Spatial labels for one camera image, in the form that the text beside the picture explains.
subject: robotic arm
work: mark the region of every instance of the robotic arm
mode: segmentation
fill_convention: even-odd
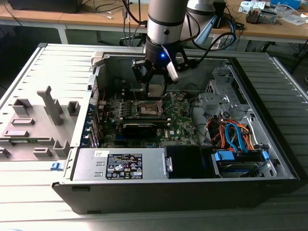
[[[203,25],[207,25],[215,14],[213,0],[150,1],[145,58],[141,61],[134,60],[132,65],[137,81],[146,85],[146,93],[149,92],[149,83],[154,75],[164,77],[165,94],[167,85],[177,83],[181,78],[190,75],[191,69],[197,67],[196,60],[187,58],[180,40],[185,34],[186,37],[190,36],[185,20],[186,11]],[[208,26],[210,29],[207,29],[204,40],[212,26],[213,24]],[[194,25],[192,31],[195,31],[196,27],[197,25]],[[143,67],[146,69],[145,74],[142,74]]]

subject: metal grating surface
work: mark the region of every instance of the metal grating surface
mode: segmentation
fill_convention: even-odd
[[[25,90],[34,91],[32,83],[36,84],[36,88],[47,82],[51,87],[57,86],[57,96],[64,104],[71,98],[79,101],[90,76],[93,51],[141,53],[140,48],[56,44],[37,51],[34,61],[26,65],[25,74],[8,102]],[[189,53],[202,54],[193,50]],[[265,53],[214,52],[210,55],[238,58],[293,151],[308,170],[308,104],[292,80]],[[40,98],[34,97],[32,100],[39,101]],[[4,122],[6,115],[3,113],[12,111],[3,100],[0,105],[3,105],[0,122]],[[0,162],[0,221],[4,222],[0,223],[0,227],[24,231],[46,227],[58,229],[61,221],[61,230],[83,231],[308,230],[308,186],[291,195],[272,198],[254,209],[77,215],[51,189],[50,182],[59,179],[63,172],[50,172],[50,166],[49,161]]]

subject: circuit board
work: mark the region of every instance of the circuit board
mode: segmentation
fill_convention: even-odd
[[[114,95],[107,99],[107,107],[104,111],[102,120],[103,140],[101,147],[103,148],[121,148],[121,147],[146,147],[159,148],[166,145],[190,145],[197,144],[196,134],[193,133],[193,124],[189,114],[189,101],[184,95],[179,93],[170,94],[162,101],[163,116],[170,118],[170,125],[166,129],[157,129],[157,134],[153,138],[146,137],[144,139],[121,139],[122,134],[118,132],[121,126],[120,113],[123,104],[129,103],[132,115],[135,116],[137,103],[150,104],[158,101],[125,101],[120,96]]]

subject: warning label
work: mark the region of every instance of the warning label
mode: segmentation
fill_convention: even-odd
[[[109,154],[106,178],[108,180],[142,179],[142,154]]]

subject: wooden desk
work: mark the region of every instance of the wooden desk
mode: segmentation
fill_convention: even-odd
[[[11,8],[11,5],[6,2],[7,9],[19,22],[44,22],[44,23],[59,23],[59,19],[63,13],[60,12],[42,12],[42,11],[16,11]],[[14,18],[7,12],[3,5],[0,4],[0,19],[14,20]]]
[[[95,5],[98,6],[100,4],[108,4],[113,2],[112,0],[96,0]],[[116,2],[115,4],[111,6],[104,6],[101,7],[99,10],[105,11],[108,9],[112,9],[117,6],[123,5],[122,2]],[[131,4],[130,5],[130,11],[132,14],[139,19],[139,8],[138,4]],[[116,9],[111,11],[112,14],[104,14],[111,16],[113,19],[105,18],[97,13],[90,13],[85,10],[81,10],[79,13],[71,14],[71,13],[64,13],[59,21],[63,24],[79,24],[79,25],[90,25],[90,26],[116,26],[123,28],[123,16],[122,16],[122,8]],[[147,4],[141,4],[141,20],[147,20],[148,19],[148,5]],[[137,27],[138,24],[131,19],[130,20],[131,27]]]
[[[295,26],[281,18],[278,18],[276,24],[250,24],[246,22],[246,14],[239,13],[239,5],[242,0],[228,0],[231,15],[237,22],[245,24],[243,39],[262,40],[262,41],[286,41],[288,39],[303,40],[308,39],[308,25],[303,24]],[[308,7],[301,6],[300,11],[307,10]]]
[[[237,22],[245,24],[245,29],[241,39],[245,40],[260,40],[260,41],[276,41],[276,42],[294,42],[304,43],[308,38],[308,25],[295,26],[282,19],[278,19],[275,25],[259,24],[253,25],[246,23],[246,14],[238,13],[238,8],[242,0],[228,0],[228,5],[232,16]],[[113,0],[96,0],[95,4],[107,4]],[[117,2],[112,6],[101,7],[100,10],[108,10],[115,6],[122,5]],[[105,18],[97,13],[90,13],[85,10],[80,10],[76,14],[56,13],[56,12],[38,12],[38,11],[15,11],[11,6],[6,4],[8,10],[16,17],[16,19],[24,26],[37,27],[52,27],[58,29],[61,42],[67,44],[65,34],[66,29],[82,29],[82,30],[97,30],[97,31],[123,31],[123,17],[122,8],[112,11],[113,14],[105,14],[112,16],[113,19]],[[138,5],[132,4],[130,6],[131,12],[138,18]],[[93,10],[93,5],[89,3],[89,10]],[[299,10],[307,10],[308,7],[300,8]],[[141,19],[146,20],[148,15],[148,5],[141,5]],[[0,5],[0,25],[15,25],[19,24],[14,21],[12,16],[6,11],[3,4]],[[126,20],[126,31],[128,31],[128,19]],[[136,28],[137,23],[131,19],[131,27]],[[213,29],[211,35],[216,36],[230,29],[227,25],[220,29]],[[138,32],[146,33],[146,28],[140,27]]]

